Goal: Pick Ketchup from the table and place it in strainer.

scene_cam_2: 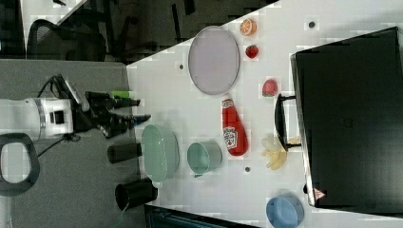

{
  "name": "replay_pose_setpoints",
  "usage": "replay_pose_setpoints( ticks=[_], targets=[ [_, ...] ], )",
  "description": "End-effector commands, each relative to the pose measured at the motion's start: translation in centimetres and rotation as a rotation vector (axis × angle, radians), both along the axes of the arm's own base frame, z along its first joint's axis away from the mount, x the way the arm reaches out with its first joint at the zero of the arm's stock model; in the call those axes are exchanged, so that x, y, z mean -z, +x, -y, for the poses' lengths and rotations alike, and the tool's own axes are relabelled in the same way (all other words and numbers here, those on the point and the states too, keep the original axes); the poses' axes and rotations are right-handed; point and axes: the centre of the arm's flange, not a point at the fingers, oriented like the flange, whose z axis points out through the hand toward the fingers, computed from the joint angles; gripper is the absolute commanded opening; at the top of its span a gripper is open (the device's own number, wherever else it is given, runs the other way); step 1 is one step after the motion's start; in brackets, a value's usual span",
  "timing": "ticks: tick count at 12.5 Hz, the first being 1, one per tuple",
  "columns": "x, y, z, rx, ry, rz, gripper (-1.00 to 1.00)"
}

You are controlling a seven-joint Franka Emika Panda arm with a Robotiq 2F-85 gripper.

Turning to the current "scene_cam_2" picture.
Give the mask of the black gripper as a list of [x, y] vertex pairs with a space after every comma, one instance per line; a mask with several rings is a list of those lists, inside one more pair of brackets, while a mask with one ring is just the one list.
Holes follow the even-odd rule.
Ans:
[[91, 129], [99, 129], [107, 139], [111, 139], [124, 133], [124, 129], [132, 129], [134, 126], [147, 122], [151, 116], [146, 115], [118, 115], [111, 113], [110, 109], [138, 106], [140, 100], [129, 98], [114, 99], [107, 93], [87, 91], [85, 93], [89, 110], [81, 108], [73, 110], [73, 131], [75, 133], [87, 132]]

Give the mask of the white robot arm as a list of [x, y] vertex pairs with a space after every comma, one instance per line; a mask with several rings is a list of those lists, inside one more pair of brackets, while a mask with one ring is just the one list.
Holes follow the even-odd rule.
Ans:
[[113, 108], [138, 105], [138, 100], [87, 92], [85, 98], [27, 98], [1, 101], [1, 195], [26, 193], [40, 175], [35, 144], [50, 139], [72, 140], [97, 128], [108, 139], [148, 121], [151, 116], [122, 115]]

